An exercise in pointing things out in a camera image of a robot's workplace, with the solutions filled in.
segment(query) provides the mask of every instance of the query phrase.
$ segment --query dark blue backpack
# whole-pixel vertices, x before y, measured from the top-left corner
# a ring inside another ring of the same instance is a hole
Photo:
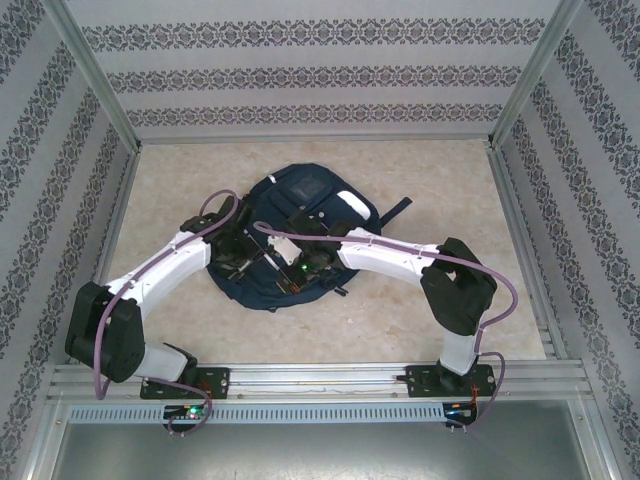
[[[345,208],[345,202],[337,195],[342,191],[351,192],[367,206],[370,211],[367,220],[352,208]],[[309,215],[322,212],[322,223],[327,228],[342,221],[354,228],[362,227],[380,234],[382,227],[411,203],[409,198],[404,198],[380,218],[376,207],[351,185],[327,168],[313,163],[289,165],[269,175],[256,184],[244,200],[252,208],[247,230],[263,248],[267,247],[267,235],[253,228],[256,221],[267,222],[274,229],[282,230],[287,219],[304,208]],[[225,278],[213,263],[207,270],[229,298],[246,308],[271,312],[280,307],[312,302],[331,290],[344,296],[347,291],[342,286],[358,273],[335,269],[301,288],[300,293],[293,294],[285,293],[277,286],[278,273],[265,259],[252,263],[239,281]]]

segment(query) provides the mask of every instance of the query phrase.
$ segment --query marble surface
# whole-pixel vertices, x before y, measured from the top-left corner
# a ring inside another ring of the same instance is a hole
[[[416,243],[441,243],[449,236],[467,243],[484,264],[515,283],[521,299],[511,317],[487,330],[483,350],[499,350],[508,359],[545,358],[480,140],[145,146],[110,278],[162,248],[211,192],[231,188],[244,194],[265,175],[295,162],[331,168],[381,213],[411,197],[414,203],[383,234]],[[330,293],[272,314],[229,300],[201,271],[151,313],[145,335],[149,342],[180,346],[201,362],[438,358],[443,329],[421,290],[370,272],[359,273],[346,288],[345,298]],[[490,313],[502,311],[509,300],[508,291],[499,288]]]

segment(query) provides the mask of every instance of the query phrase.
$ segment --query black mounting plate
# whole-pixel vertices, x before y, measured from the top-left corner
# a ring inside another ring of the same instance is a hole
[[[472,387],[478,388],[479,397],[490,397],[496,389],[496,380],[491,365],[475,364],[471,370],[458,377],[458,384],[443,385],[441,381],[443,369],[439,365],[410,365],[405,368],[406,375],[398,377],[407,383],[409,397],[471,397]]]
[[[206,391],[212,400],[225,400],[229,392],[228,368],[197,367],[193,387]],[[142,382],[140,398],[143,400],[201,400],[202,396],[181,388],[173,388],[156,382]]]

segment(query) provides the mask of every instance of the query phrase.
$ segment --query white wall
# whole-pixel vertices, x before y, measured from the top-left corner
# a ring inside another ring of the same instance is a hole
[[[69,0],[143,140],[490,133],[557,0]]]
[[[0,478],[20,466],[126,150],[36,1],[0,5]]]
[[[585,2],[503,145],[552,307],[640,478],[640,15]]]

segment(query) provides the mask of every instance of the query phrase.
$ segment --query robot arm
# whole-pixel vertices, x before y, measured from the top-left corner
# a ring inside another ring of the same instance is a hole
[[[467,246],[452,238],[442,246],[416,245],[374,235],[362,228],[352,230],[347,237],[370,239],[368,244],[343,243],[338,255],[347,268],[381,273],[424,291],[436,320],[445,328],[440,364],[456,375],[465,375],[477,359],[478,327],[491,306],[497,289],[495,280],[464,266],[400,249],[446,253],[479,264]],[[449,277],[451,273],[455,273],[455,278]]]
[[[195,217],[185,223],[191,226],[200,224],[206,226],[210,222]],[[137,376],[188,384],[189,376],[193,375],[190,370],[196,368],[197,360],[170,345],[147,344],[142,325],[165,296],[211,261],[210,237],[197,238],[177,248],[180,242],[193,235],[193,231],[192,228],[191,231],[179,232],[165,248],[123,277],[105,286],[93,282],[83,286],[76,297],[65,345],[67,353],[93,366],[96,326],[105,306],[123,285],[131,281],[136,272],[165,251],[172,250],[170,255],[153,265],[137,282],[133,282],[117,301],[101,347],[101,373],[115,382]],[[344,241],[336,245],[337,257],[345,268],[374,271],[423,289],[436,320],[445,327],[440,364],[456,375],[465,375],[477,358],[474,345],[478,325],[482,314],[491,304],[496,290],[495,281],[472,269],[406,253],[397,247],[418,252],[446,253],[479,263],[469,249],[454,239],[447,240],[443,246],[415,245],[374,235],[361,228],[351,230],[346,237],[364,237],[370,242]],[[275,251],[280,248],[284,252],[284,244],[275,244]],[[448,274],[454,270],[456,277],[452,280]]]

